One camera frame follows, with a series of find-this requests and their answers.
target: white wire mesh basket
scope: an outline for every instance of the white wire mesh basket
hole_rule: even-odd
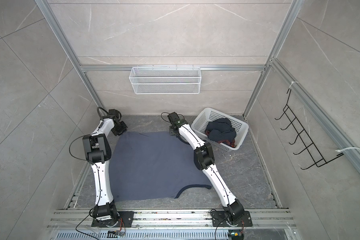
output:
[[[224,143],[217,143],[215,141],[212,141],[205,134],[205,129],[208,123],[215,121],[216,119],[219,118],[228,118],[232,123],[232,127],[235,128],[236,131],[235,147],[230,147]],[[219,112],[212,108],[205,108],[193,121],[191,128],[196,133],[196,135],[199,136],[199,138],[206,140],[211,144],[218,146],[221,149],[224,149],[227,152],[230,152],[232,150],[239,149],[239,147],[243,144],[245,136],[248,133],[249,126],[245,122],[240,121],[239,119],[229,116],[225,113]]]
[[[133,67],[129,75],[136,94],[200,93],[199,67]]]

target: black hook rack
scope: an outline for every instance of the black hook rack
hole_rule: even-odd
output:
[[[289,126],[292,125],[293,128],[295,129],[296,133],[298,134],[298,135],[296,136],[296,138],[295,138],[295,141],[294,141],[293,143],[290,143],[290,142],[289,142],[289,144],[291,144],[291,145],[295,144],[296,141],[297,141],[297,139],[298,139],[298,137],[301,139],[302,143],[304,144],[304,149],[303,149],[303,150],[301,150],[299,153],[293,153],[293,154],[294,154],[294,155],[298,155],[298,154],[302,153],[303,151],[307,150],[308,153],[309,153],[309,155],[311,156],[314,164],[308,166],[307,168],[301,168],[301,169],[302,169],[302,170],[306,170],[306,169],[308,169],[308,168],[310,168],[310,167],[312,167],[312,166],[314,166],[314,165],[316,165],[317,167],[321,167],[321,166],[323,166],[323,165],[325,165],[325,164],[327,164],[327,163],[330,163],[331,161],[335,160],[336,158],[339,158],[339,157],[343,156],[343,155],[344,155],[343,153],[339,153],[338,155],[336,155],[335,158],[333,158],[333,159],[331,159],[331,160],[329,160],[329,161],[325,160],[325,158],[323,157],[323,155],[321,154],[321,152],[320,152],[319,149],[317,148],[316,144],[313,142],[312,138],[310,137],[310,135],[308,134],[308,132],[305,130],[304,126],[301,124],[301,122],[299,121],[299,119],[296,117],[295,113],[293,113],[292,109],[291,109],[291,108],[289,107],[289,105],[288,105],[289,97],[291,96],[291,89],[288,89],[287,94],[289,94],[289,95],[288,95],[287,103],[285,104],[285,106],[284,106],[284,108],[283,108],[283,114],[280,116],[280,118],[275,118],[275,120],[280,120],[281,117],[283,117],[283,116],[285,115],[285,116],[288,118],[288,120],[289,120],[289,125],[288,125],[286,128],[284,128],[284,129],[282,129],[282,128],[280,128],[280,129],[284,131],[284,130],[286,130]],[[287,111],[288,109],[289,109],[289,110],[291,111],[291,113],[293,114],[293,119],[292,119],[292,120],[291,120],[291,118],[286,114],[286,111]],[[294,121],[297,121],[297,122],[301,125],[302,130],[301,130],[300,132],[296,129],[296,126],[293,124]],[[303,132],[305,132],[305,134],[307,134],[307,136],[309,137],[309,139],[310,139],[310,141],[311,141],[310,144],[307,144],[307,143],[304,142],[304,140],[302,139],[301,134],[302,134]],[[321,159],[318,160],[318,161],[315,161],[314,157],[312,156],[312,153],[311,153],[311,152],[309,151],[309,149],[308,149],[308,148],[309,148],[310,146],[312,146],[312,145],[316,148],[317,152],[320,154]]]

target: black mounting plate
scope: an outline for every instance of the black mounting plate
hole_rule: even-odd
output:
[[[226,221],[223,221],[220,225],[218,225],[223,219],[226,218],[225,216],[225,212],[224,211],[212,211],[211,212],[211,217],[212,217],[212,223],[214,227],[230,227],[230,225],[228,225],[226,223]],[[245,227],[252,227],[252,218],[250,215],[249,211],[244,211],[243,216],[238,220],[238,227],[242,227],[243,224],[241,223],[241,220],[243,220],[244,222],[244,226]]]
[[[128,212],[118,212],[120,217],[123,219],[123,223],[125,227],[131,227],[132,226],[132,221],[133,221],[133,216],[135,214],[135,212],[133,211],[128,211]],[[121,221],[118,221],[117,224],[113,227],[120,227]],[[109,222],[97,222],[95,219],[93,219],[92,221],[92,225],[91,227],[108,227],[107,225],[109,225]]]

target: wire hanger rack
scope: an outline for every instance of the wire hanger rack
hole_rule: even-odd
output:
[[[282,129],[282,128],[280,128],[280,129],[284,131],[284,130],[286,130],[289,126],[292,126],[292,127],[294,128],[294,130],[296,131],[296,133],[297,133],[297,136],[296,136],[296,138],[295,138],[295,141],[294,141],[293,143],[290,143],[290,142],[289,142],[289,144],[291,144],[291,145],[295,144],[298,138],[300,138],[300,140],[301,140],[302,143],[304,144],[304,149],[303,149],[303,150],[301,150],[299,153],[293,153],[293,154],[294,154],[294,155],[299,155],[299,154],[302,153],[303,151],[307,150],[308,153],[309,153],[309,155],[311,156],[314,164],[308,166],[307,168],[301,168],[301,169],[302,169],[302,170],[307,170],[308,168],[313,167],[314,165],[316,165],[317,167],[321,167],[321,166],[323,166],[323,165],[325,165],[325,164],[330,163],[331,161],[335,160],[336,158],[339,158],[339,157],[343,156],[343,155],[344,155],[343,153],[339,153],[338,155],[336,155],[335,158],[333,158],[333,159],[331,159],[331,160],[329,160],[329,161],[327,161],[327,160],[323,157],[323,155],[321,154],[321,152],[320,152],[319,149],[317,148],[316,144],[313,142],[312,138],[309,136],[308,132],[305,130],[304,126],[301,124],[301,122],[299,121],[299,119],[296,117],[295,113],[293,113],[292,109],[291,109],[291,108],[289,107],[289,105],[288,105],[289,97],[291,96],[291,89],[288,89],[287,94],[289,94],[289,95],[288,95],[287,103],[285,104],[285,106],[284,106],[284,108],[283,108],[283,114],[280,116],[280,118],[275,118],[275,120],[280,120],[280,119],[285,115],[285,116],[288,118],[288,120],[289,120],[289,125],[288,125],[286,128],[284,128],[284,129]],[[293,115],[292,118],[290,118],[290,117],[288,116],[288,114],[286,113],[286,111],[287,111],[288,109],[291,111],[291,113],[292,113],[292,115]],[[295,125],[295,124],[297,124],[297,123],[294,124],[293,122],[297,122],[297,123],[302,127],[302,130],[301,130],[301,131],[298,131],[297,128],[296,128],[298,125]],[[305,133],[305,134],[309,137],[310,142],[305,142],[305,141],[303,140],[303,138],[301,137],[301,135],[302,135],[303,133]],[[311,146],[314,147],[314,148],[317,150],[317,152],[319,153],[319,158],[320,158],[320,160],[315,161],[315,158],[312,156],[312,152],[309,150],[309,147],[311,147]]]

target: floor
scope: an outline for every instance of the floor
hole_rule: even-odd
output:
[[[189,124],[196,116],[185,116]],[[128,126],[128,131],[156,132],[169,130],[169,124],[160,116],[123,116],[122,120]],[[108,142],[113,150],[119,137],[110,134]],[[236,151],[226,152],[213,148],[215,164],[230,190],[246,209],[276,208],[269,184],[263,168],[248,134]],[[92,172],[86,177],[75,208],[91,208],[95,203],[95,186]],[[190,188],[185,190],[178,199],[148,199],[116,202],[118,209],[147,208],[221,208],[220,199],[215,190],[205,188]]]

